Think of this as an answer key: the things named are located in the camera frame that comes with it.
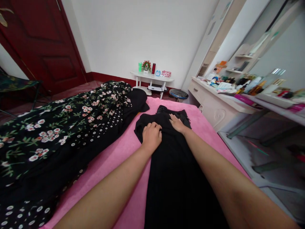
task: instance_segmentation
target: forearm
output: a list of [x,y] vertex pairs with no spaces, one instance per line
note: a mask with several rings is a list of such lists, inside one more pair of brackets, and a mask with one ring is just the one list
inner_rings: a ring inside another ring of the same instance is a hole
[[183,135],[231,228],[298,228],[268,196],[192,130]]
[[54,228],[112,228],[151,154],[140,147],[77,202]]

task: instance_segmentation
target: door panel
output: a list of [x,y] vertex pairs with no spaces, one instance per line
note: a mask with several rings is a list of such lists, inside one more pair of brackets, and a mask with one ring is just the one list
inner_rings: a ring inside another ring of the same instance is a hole
[[36,79],[51,94],[85,83],[56,0],[0,0],[8,27],[0,30]]

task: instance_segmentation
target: pink towel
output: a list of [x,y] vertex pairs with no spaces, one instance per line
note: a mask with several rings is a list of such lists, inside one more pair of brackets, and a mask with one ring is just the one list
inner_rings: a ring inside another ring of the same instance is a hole
[[[210,144],[215,150],[228,159],[236,168],[249,178],[242,166],[235,159],[233,154],[224,144],[222,139],[214,131],[211,124],[205,119],[197,107],[184,103],[177,103],[159,98],[147,98],[147,104],[150,109],[147,114],[154,115],[159,105],[164,105],[170,110],[185,110],[191,122],[191,127],[204,141]],[[52,219],[43,226],[45,229],[54,227],[54,225],[100,180],[108,175],[112,170],[118,167],[126,158],[128,158],[136,149],[140,147],[133,130],[140,115],[136,116],[129,125],[125,133],[102,153],[100,153],[88,166],[87,171],[78,179],[78,181],[62,196],[57,211]],[[115,229],[137,229],[144,228],[145,206],[148,177],[150,171],[150,160],[147,163],[143,175],[141,176],[129,202],[119,217]]]

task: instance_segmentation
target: white cabinet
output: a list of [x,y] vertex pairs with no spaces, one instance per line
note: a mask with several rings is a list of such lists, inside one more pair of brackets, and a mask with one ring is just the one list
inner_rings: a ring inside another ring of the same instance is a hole
[[240,113],[253,114],[256,110],[239,103],[237,99],[218,94],[216,89],[199,79],[193,78],[188,90],[203,106],[203,115],[216,132],[220,131]]

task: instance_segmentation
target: round stool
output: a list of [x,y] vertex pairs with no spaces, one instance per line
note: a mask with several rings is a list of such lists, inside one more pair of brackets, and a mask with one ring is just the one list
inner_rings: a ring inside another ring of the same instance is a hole
[[170,89],[169,94],[176,99],[176,102],[178,102],[178,99],[184,100],[188,98],[188,94],[179,89]]

